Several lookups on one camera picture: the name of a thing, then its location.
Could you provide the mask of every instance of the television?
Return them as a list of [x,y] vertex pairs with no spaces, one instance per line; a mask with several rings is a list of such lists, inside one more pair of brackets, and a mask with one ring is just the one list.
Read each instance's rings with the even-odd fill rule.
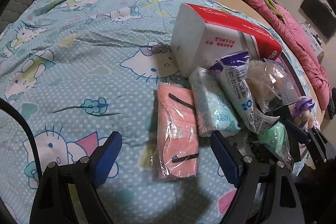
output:
[[325,37],[332,37],[336,31],[336,18],[325,4],[319,0],[303,0],[300,8]]

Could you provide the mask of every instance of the pink quilt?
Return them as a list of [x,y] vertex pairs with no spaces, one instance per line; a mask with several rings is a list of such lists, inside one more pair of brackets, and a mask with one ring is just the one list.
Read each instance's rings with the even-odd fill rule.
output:
[[280,5],[275,4],[278,11],[283,15],[283,22],[267,7],[264,0],[243,1],[256,10],[272,26],[290,48],[313,86],[320,108],[325,110],[331,97],[329,80],[300,24]]

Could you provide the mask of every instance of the blue flower print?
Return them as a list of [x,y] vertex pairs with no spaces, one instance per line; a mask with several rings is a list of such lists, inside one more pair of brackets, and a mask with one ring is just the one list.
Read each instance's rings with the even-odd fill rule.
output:
[[99,97],[98,100],[86,99],[81,108],[85,110],[87,114],[102,115],[107,111],[108,104],[103,97]]

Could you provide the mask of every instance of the tissue box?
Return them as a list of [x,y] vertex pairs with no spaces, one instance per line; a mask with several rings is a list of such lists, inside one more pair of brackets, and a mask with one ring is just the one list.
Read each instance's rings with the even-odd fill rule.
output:
[[197,66],[209,69],[222,57],[249,50],[251,59],[276,60],[281,45],[265,29],[215,9],[182,3],[170,44],[180,72],[188,78]]

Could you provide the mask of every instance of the bed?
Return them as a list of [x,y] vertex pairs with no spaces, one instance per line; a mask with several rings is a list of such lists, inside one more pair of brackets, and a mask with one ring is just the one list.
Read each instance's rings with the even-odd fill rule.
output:
[[[162,182],[152,169],[157,83],[189,85],[169,49],[184,2],[225,9],[267,29],[316,100],[293,54],[241,0],[36,0],[0,36],[1,97],[30,125],[43,170],[51,161],[89,156],[112,131],[122,134],[120,154],[97,191],[116,224],[219,223],[234,195],[209,138],[199,139],[197,177]],[[165,50],[153,51],[160,42]],[[322,122],[318,104],[314,113]],[[37,187],[31,148],[4,113],[0,125],[0,170],[7,170],[0,173],[0,196],[18,223],[29,223]]]

